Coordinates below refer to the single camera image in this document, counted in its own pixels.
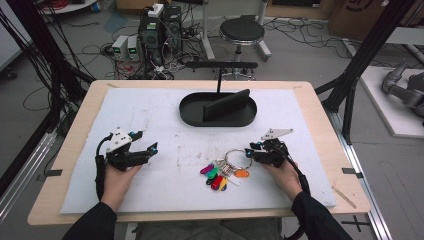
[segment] white paper sheet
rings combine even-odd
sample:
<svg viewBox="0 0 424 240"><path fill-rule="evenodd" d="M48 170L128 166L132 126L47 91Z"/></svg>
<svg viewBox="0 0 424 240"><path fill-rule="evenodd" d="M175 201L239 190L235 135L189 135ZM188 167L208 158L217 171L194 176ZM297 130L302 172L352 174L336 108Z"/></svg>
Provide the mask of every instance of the white paper sheet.
<svg viewBox="0 0 424 240"><path fill-rule="evenodd" d="M84 213L97 202L94 156L97 145L117 126L144 131L130 151L158 142L158 154L135 176L119 212L198 211L217 209L289 208L291 202L258 163L250 177L217 192L205 184L200 170L231 149L260 141L269 128L293 128L281 137L307 176L312 195L325 206L335 198L316 153L302 113L291 90L251 90L258 112L253 123L240 128L199 128L184 123L179 103L195 89L110 89L76 163L61 213ZM103 144L101 154L108 144ZM232 153L234 165L248 165L243 153Z"/></svg>

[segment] black oval tray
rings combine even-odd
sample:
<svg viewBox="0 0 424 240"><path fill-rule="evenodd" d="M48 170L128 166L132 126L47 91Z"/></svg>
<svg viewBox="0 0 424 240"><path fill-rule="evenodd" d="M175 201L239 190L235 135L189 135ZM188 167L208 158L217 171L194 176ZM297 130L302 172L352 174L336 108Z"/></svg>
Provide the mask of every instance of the black oval tray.
<svg viewBox="0 0 424 240"><path fill-rule="evenodd" d="M234 93L197 92L184 97L180 102L181 119L194 127L244 127L255 120L255 101L247 98L246 106L226 113L210 121L203 120L204 106Z"/></svg>

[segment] hand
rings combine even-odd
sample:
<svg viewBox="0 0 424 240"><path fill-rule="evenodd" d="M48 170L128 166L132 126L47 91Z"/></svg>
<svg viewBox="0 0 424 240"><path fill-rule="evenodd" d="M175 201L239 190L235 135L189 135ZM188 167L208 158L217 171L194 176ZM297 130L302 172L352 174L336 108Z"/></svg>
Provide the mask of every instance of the hand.
<svg viewBox="0 0 424 240"><path fill-rule="evenodd" d="M140 169L141 165L121 172L108 164L106 166L104 192L100 201L106 203L116 212L130 187L132 179Z"/></svg>
<svg viewBox="0 0 424 240"><path fill-rule="evenodd" d="M298 175L287 160L284 161L279 168L268 164L262 164L262 166L271 173L277 184L283 189L292 202L297 194L302 192Z"/></svg>

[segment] wooden table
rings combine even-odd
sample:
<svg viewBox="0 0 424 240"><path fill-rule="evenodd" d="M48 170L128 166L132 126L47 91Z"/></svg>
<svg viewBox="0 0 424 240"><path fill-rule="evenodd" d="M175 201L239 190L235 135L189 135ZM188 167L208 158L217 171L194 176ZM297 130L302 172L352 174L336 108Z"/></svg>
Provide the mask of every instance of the wooden table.
<svg viewBox="0 0 424 240"><path fill-rule="evenodd" d="M216 89L216 81L116 81L98 80L91 87L81 105L74 123L52 166L63 169L61 176L48 177L29 214L31 225L55 225L74 223L80 214L60 214L72 171L84 147L85 140L101 108L109 88L196 88ZM332 214L365 213L370 204L355 174L344 174L342 168L351 168L336 134L325 114L321 102L308 82L286 81L224 81L222 90L288 89L293 90L309 128L316 151L336 198L337 206ZM163 220L223 219L245 217L293 216L290 209L250 209L237 211L196 211L118 214L118 222L141 222Z"/></svg>

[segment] black stool seat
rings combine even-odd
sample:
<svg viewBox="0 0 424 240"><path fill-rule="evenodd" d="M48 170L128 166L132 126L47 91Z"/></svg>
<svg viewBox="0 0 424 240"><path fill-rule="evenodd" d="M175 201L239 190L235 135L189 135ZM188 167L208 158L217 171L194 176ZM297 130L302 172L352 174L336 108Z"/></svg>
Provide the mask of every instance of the black stool seat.
<svg viewBox="0 0 424 240"><path fill-rule="evenodd" d="M264 28L254 20L234 18L221 24L220 35L227 41L242 45L254 45L262 40Z"/></svg>

